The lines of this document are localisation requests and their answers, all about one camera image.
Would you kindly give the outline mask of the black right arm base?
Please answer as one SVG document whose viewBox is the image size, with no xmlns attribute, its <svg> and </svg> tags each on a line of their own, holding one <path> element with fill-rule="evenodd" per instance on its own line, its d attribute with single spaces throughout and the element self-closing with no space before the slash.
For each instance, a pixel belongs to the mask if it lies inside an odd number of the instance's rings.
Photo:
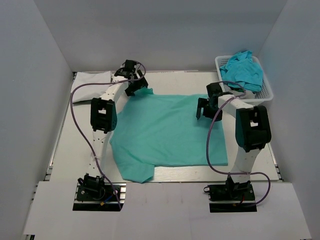
<svg viewBox="0 0 320 240">
<path fill-rule="evenodd" d="M 210 184 L 203 188 L 209 197 L 210 213 L 254 213 L 256 198 L 250 181 L 234 183 L 228 178 L 224 184 Z"/>
</svg>

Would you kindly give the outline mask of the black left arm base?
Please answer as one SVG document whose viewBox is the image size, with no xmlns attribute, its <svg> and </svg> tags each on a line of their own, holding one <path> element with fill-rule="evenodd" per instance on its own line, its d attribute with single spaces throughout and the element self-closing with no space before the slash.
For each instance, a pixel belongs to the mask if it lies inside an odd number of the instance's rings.
<svg viewBox="0 0 320 240">
<path fill-rule="evenodd" d="M 126 184 L 111 186 L 100 176 L 84 175 L 77 180 L 73 211 L 119 212 L 124 205 Z"/>
</svg>

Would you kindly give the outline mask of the green t-shirt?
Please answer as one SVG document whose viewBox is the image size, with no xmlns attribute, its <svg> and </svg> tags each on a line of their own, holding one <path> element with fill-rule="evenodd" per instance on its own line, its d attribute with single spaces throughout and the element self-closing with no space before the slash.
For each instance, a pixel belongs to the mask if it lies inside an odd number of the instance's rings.
<svg viewBox="0 0 320 240">
<path fill-rule="evenodd" d="M 227 166 L 228 157 L 222 122 L 196 118 L 203 94 L 154 94 L 142 89 L 117 115 L 110 139 L 113 158 L 126 181 L 150 181 L 156 167 L 207 165 L 206 142 L 210 126 L 209 159 L 213 166 Z"/>
</svg>

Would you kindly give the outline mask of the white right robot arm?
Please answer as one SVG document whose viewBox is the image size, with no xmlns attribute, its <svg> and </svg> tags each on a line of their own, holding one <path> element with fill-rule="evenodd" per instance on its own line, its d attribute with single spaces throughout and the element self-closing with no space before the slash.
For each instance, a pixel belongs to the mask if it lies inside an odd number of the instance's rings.
<svg viewBox="0 0 320 240">
<path fill-rule="evenodd" d="M 236 200 L 244 193 L 249 184 L 255 160 L 266 144 L 271 141 L 269 117 L 266 107 L 244 102 L 243 93 L 235 96 L 231 92 L 224 92 L 219 82 L 206 86 L 207 98 L 199 98 L 196 118 L 201 116 L 212 119 L 206 140 L 206 159 L 212 167 L 209 157 L 209 143 L 214 123 L 221 121 L 223 111 L 235 119 L 235 140 L 238 145 L 234 165 L 230 172 L 213 171 L 227 176 L 226 195 Z"/>
</svg>

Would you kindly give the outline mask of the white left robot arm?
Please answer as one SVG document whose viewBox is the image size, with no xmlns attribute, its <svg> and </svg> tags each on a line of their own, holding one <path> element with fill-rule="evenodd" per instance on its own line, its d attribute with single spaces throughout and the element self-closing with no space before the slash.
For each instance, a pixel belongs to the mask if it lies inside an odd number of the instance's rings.
<svg viewBox="0 0 320 240">
<path fill-rule="evenodd" d="M 109 87 L 101 96 L 93 98 L 90 106 L 90 124 L 93 140 L 92 160 L 88 166 L 88 174 L 101 176 L 101 170 L 106 160 L 109 139 L 117 125 L 116 103 L 121 95 L 134 96 L 137 90 L 148 87 L 145 77 L 145 66 L 136 60 L 126 60 L 121 67 L 111 75 Z"/>
</svg>

